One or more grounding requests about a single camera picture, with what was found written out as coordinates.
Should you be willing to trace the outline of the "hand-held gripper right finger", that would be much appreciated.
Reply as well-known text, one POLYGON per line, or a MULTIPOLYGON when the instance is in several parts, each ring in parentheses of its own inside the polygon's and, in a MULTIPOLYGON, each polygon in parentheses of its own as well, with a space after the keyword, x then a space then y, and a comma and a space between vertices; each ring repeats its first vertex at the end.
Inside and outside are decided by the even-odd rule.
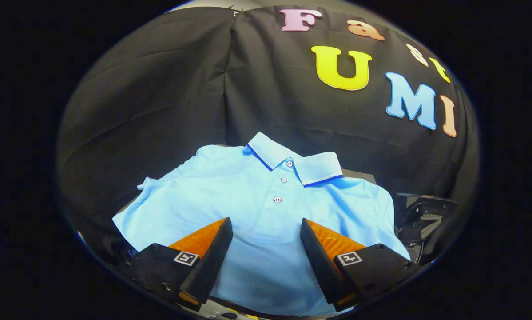
POLYGON ((325 300, 337 312, 374 303, 420 270, 382 243, 365 246, 308 219, 302 220, 300 239, 325 300))

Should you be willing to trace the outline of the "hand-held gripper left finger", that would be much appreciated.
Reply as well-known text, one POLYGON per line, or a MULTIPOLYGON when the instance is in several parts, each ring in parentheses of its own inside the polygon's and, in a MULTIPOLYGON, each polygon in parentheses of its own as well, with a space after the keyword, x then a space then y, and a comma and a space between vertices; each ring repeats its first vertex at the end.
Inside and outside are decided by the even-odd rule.
POLYGON ((171 245, 153 243, 122 258, 119 271, 158 299, 198 312, 215 286, 232 236, 231 219, 225 217, 171 245))

